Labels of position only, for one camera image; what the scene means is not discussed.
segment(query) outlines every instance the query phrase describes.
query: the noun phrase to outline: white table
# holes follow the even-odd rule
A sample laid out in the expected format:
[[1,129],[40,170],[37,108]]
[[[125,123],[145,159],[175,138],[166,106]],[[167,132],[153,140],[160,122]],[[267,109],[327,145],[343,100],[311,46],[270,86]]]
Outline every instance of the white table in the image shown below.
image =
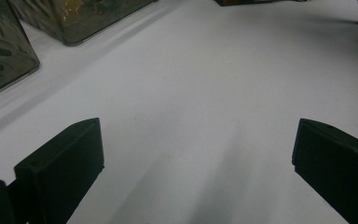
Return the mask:
[[41,68],[0,93],[0,179],[99,117],[105,169],[69,223],[346,223],[299,175],[300,118],[358,138],[350,0],[160,0],[68,48],[24,25]]

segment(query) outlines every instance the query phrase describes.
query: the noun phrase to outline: dark object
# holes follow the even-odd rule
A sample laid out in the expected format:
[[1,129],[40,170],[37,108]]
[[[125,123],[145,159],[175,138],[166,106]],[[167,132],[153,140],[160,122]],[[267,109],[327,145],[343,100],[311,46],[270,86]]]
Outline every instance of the dark object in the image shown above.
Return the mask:
[[0,223],[66,223],[102,169],[99,119],[69,126],[17,164],[7,188],[0,181]]
[[358,139],[321,122],[299,122],[296,172],[349,223],[358,223]]
[[[250,5],[261,3],[273,3],[281,2],[282,0],[215,0],[221,7],[238,6],[238,5]],[[307,2],[309,0],[292,0],[295,2]]]
[[61,40],[81,44],[155,0],[10,0],[21,20]]
[[0,90],[33,73],[39,61],[7,0],[0,0]]

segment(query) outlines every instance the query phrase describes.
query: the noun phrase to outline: white surface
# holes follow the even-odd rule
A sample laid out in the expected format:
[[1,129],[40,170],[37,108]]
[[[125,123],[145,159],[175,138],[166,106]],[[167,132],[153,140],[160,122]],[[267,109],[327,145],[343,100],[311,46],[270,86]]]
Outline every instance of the white surface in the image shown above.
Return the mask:
[[105,169],[69,223],[345,223],[291,164],[300,118],[358,137],[350,0],[160,0],[67,48],[25,25],[41,68],[0,93],[0,179],[99,117]]

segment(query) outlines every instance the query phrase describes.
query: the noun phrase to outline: tabletop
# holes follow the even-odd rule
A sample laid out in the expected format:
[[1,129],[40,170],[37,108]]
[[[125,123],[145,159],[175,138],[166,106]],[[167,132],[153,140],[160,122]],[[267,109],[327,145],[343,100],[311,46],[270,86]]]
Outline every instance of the tabletop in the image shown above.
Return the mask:
[[358,138],[357,22],[352,0],[160,0],[71,48],[23,24],[41,67],[0,92],[0,179],[100,118],[69,223],[346,223],[291,156],[300,118]]

